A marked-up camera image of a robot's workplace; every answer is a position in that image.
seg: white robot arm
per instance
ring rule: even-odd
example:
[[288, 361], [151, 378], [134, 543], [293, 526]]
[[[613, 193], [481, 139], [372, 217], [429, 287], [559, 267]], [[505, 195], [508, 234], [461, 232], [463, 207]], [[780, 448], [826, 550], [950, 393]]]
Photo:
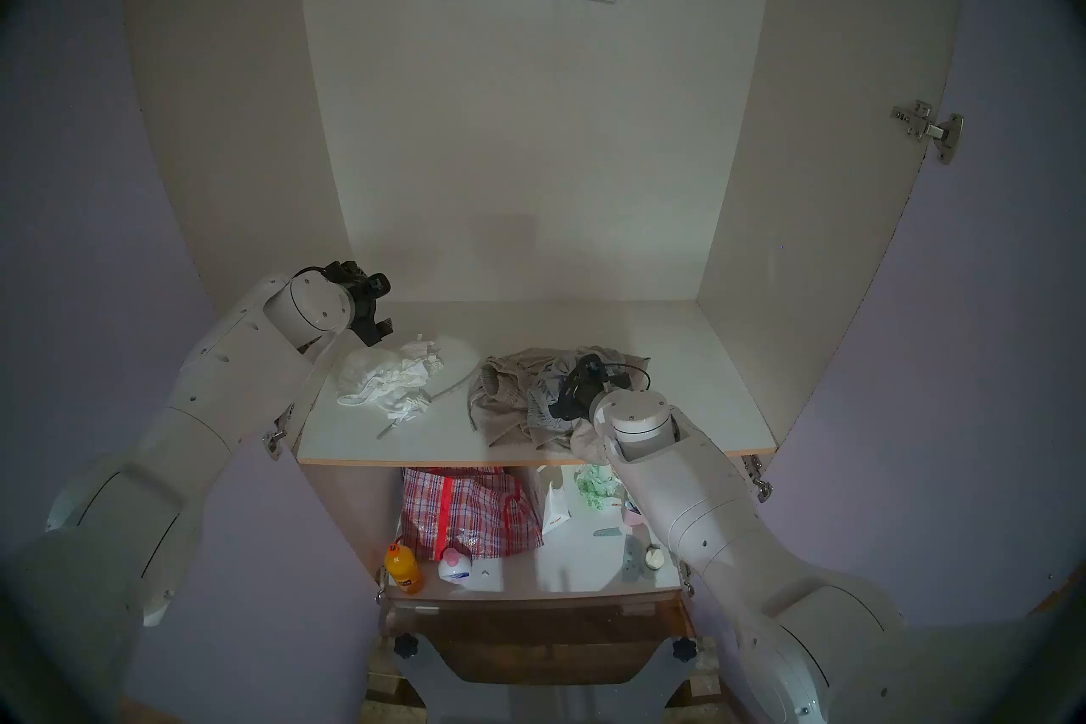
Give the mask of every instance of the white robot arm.
[[720, 604], [776, 724], [978, 720], [1047, 631], [1043, 618], [907, 630], [871, 582], [788, 551], [731, 461], [662, 394], [601, 393], [590, 417], [657, 537]]
[[257, 283], [193, 347], [142, 440], [70, 482], [46, 534], [5, 563], [24, 619], [100, 715], [116, 715], [139, 626], [157, 624], [185, 577], [218, 474], [289, 415], [336, 335], [392, 331], [374, 322], [387, 292], [352, 263]]

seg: lower shelf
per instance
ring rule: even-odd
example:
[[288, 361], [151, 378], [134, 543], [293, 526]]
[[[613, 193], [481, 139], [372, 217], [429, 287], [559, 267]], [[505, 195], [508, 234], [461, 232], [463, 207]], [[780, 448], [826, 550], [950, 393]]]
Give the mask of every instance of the lower shelf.
[[[533, 600], [678, 589], [679, 571], [667, 552], [661, 569], [653, 572], [644, 566], [649, 543], [660, 545], [656, 535], [647, 525], [624, 525], [617, 507], [604, 511], [591, 508], [573, 482], [576, 470], [571, 466], [546, 468], [543, 487], [553, 482], [565, 488], [570, 519], [544, 534], [540, 548], [512, 558], [475, 560], [471, 575], [463, 584], [442, 581], [435, 561], [421, 561], [422, 589], [407, 595], [393, 584], [389, 597], [413, 601]], [[616, 529], [619, 533], [614, 536], [595, 535]]]

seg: red checkered bag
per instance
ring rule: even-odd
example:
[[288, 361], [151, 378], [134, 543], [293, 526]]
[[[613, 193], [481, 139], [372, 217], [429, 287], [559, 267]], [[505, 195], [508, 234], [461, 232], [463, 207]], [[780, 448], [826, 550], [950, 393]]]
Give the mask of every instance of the red checkered bag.
[[501, 467], [405, 468], [401, 542], [419, 560], [446, 547], [470, 558], [505, 558], [543, 545], [520, 481]]

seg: pile of clothes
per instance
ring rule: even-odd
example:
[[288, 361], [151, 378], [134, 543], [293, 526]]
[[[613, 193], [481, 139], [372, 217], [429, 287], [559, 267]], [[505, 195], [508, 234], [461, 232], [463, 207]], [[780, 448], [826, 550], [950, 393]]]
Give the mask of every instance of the pile of clothes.
[[648, 368], [648, 359], [608, 347], [576, 351], [532, 347], [509, 356], [491, 356], [483, 360], [468, 391], [471, 428], [482, 432], [489, 446], [519, 443], [534, 444], [538, 449], [557, 446], [582, 461], [607, 463], [603, 441], [591, 422], [551, 416], [551, 404], [558, 398], [566, 378], [577, 360], [589, 353], [615, 366], [616, 372], [624, 368], [635, 391], [647, 384], [641, 370]]

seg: green plastic bag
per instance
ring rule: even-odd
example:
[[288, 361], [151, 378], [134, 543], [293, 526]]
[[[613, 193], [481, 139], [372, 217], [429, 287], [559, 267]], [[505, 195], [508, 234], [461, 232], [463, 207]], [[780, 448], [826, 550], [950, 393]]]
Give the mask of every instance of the green plastic bag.
[[584, 465], [573, 474], [573, 481], [584, 501], [597, 511], [602, 511], [605, 504], [608, 504], [606, 499], [617, 497], [622, 487], [609, 465]]

